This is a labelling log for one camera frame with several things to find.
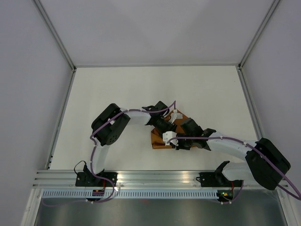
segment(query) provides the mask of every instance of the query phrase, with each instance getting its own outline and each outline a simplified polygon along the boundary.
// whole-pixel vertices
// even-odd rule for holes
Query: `white table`
[[[78,68],[51,163],[71,170],[89,161],[91,123],[110,104],[140,108],[177,101],[177,108],[203,129],[255,140],[256,135],[234,66]],[[151,126],[127,126],[108,153],[106,170],[214,170],[227,154],[192,148],[151,147]]]

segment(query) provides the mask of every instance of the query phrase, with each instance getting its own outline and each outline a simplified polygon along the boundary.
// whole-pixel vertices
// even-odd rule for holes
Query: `orange cloth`
[[[171,111],[168,116],[166,117],[165,121],[168,121],[170,119],[170,115],[173,111]],[[177,129],[175,130],[176,133],[184,133],[183,129],[181,128],[181,123],[183,120],[187,119],[188,117],[184,115],[182,112],[178,110],[178,113],[181,113],[183,115],[182,119],[176,119],[174,123],[177,125]],[[167,149],[172,148],[170,145],[165,146],[165,143],[163,139],[160,137],[158,131],[156,128],[154,128],[151,131],[151,145],[153,149]]]

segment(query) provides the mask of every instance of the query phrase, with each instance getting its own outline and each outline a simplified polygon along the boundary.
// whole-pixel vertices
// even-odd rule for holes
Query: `gray floor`
[[[70,199],[45,199],[57,204]],[[208,200],[115,199],[106,203],[40,206],[39,226],[283,226],[275,193],[244,191],[231,205]]]

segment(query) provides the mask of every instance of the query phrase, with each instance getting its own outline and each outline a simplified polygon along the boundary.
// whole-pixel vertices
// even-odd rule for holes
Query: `ventilation grille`
[[[103,198],[111,194],[106,189]],[[91,189],[44,189],[43,198],[97,198]],[[120,190],[114,198],[120,199],[217,199],[217,190]]]

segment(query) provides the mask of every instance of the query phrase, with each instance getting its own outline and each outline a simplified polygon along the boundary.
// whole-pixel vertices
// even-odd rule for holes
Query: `white tabletop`
[[[89,161],[91,123],[110,104],[140,108],[166,105],[193,118],[203,129],[255,140],[256,135],[234,66],[78,68],[51,163],[71,170]],[[223,161],[240,161],[205,149],[151,147],[151,126],[127,126],[108,153],[106,170],[214,170]]]

